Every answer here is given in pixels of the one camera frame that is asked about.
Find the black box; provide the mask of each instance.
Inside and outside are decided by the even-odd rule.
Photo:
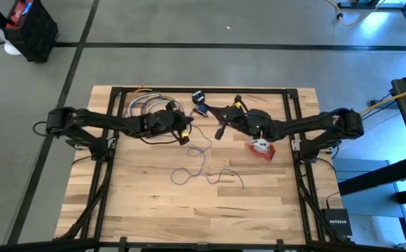
[[[338,235],[352,235],[349,215],[346,209],[323,209],[323,213],[329,226],[337,231]]]
[[[4,29],[6,39],[27,61],[46,62],[58,37],[57,23],[40,0],[18,0]]]

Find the table leg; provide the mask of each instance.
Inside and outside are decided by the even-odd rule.
[[[338,184],[342,196],[406,179],[406,159]]]

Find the black metal frame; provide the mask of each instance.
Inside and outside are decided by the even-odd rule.
[[[116,105],[116,99],[119,97],[119,104],[117,116],[122,116],[124,110],[124,103],[127,93],[135,91],[134,87],[113,87],[111,90],[110,101],[106,114],[112,115]],[[200,88],[199,90],[205,93],[251,93],[251,94],[277,94],[282,95],[284,111],[287,120],[292,120],[290,100],[293,100],[296,118],[302,117],[300,100],[298,97],[298,90],[296,89],[229,89],[229,88]],[[195,88],[189,87],[157,87],[155,91],[158,92],[188,92],[192,93]],[[103,137],[109,136],[109,131],[105,129],[102,133]],[[113,132],[112,137],[115,143],[112,148],[116,150],[117,139],[119,132]],[[300,134],[301,139],[305,139],[305,134]],[[290,135],[290,144],[295,140],[294,135]],[[399,251],[394,248],[381,248],[376,246],[363,246],[355,245],[348,241],[342,241],[334,230],[332,230],[324,218],[324,215],[319,209],[318,197],[316,195],[316,188],[312,166],[310,164],[301,164],[299,159],[299,151],[292,150],[293,167],[295,170],[295,182],[299,196],[302,227],[304,230],[304,238],[306,244],[301,245],[285,245],[282,239],[277,239],[275,244],[203,244],[203,243],[142,243],[142,242],[127,242],[126,237],[121,237],[119,242],[101,242],[99,241],[102,231],[102,224],[104,221],[104,213],[106,207],[106,198],[109,193],[109,185],[111,174],[113,171],[113,158],[111,158],[106,166],[104,179],[101,185],[98,185],[99,177],[102,171],[103,162],[96,162],[94,166],[94,174],[90,185],[90,193],[88,195],[87,207],[80,215],[76,223],[71,227],[65,235],[60,238],[53,239],[52,241],[42,241],[27,244],[9,244],[0,246],[0,251],[79,251],[85,249],[94,249],[98,251],[101,247],[119,248],[119,251],[126,252],[130,248],[149,248],[149,249],[193,249],[196,251],[210,251],[218,249],[260,249],[260,250],[274,250],[276,252],[284,252],[285,250],[297,251]],[[305,166],[307,172],[307,183],[309,190],[306,189],[301,175],[301,165]],[[99,202],[99,210],[96,218],[96,226],[92,237],[88,237],[90,227],[90,213],[95,209]],[[312,239],[309,217],[307,214],[307,205],[314,212],[316,221],[316,231],[318,241]],[[79,239],[74,239],[81,229]],[[329,236],[330,241],[327,242],[325,233]]]
[[[374,9],[381,0],[356,0],[356,2],[340,2],[337,4],[339,8],[355,8],[355,9]],[[402,3],[383,3],[379,10],[406,10],[406,2]]]

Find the black case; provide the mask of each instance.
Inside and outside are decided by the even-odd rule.
[[[10,10],[13,14],[16,4]],[[58,37],[57,23],[51,18],[40,0],[33,0],[20,27],[5,28],[6,39],[12,43],[28,62],[48,61],[50,51]]]

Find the red and white object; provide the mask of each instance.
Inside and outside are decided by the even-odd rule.
[[[274,154],[276,153],[273,145],[264,139],[252,140],[248,145],[248,149],[256,155],[269,161],[273,160]]]

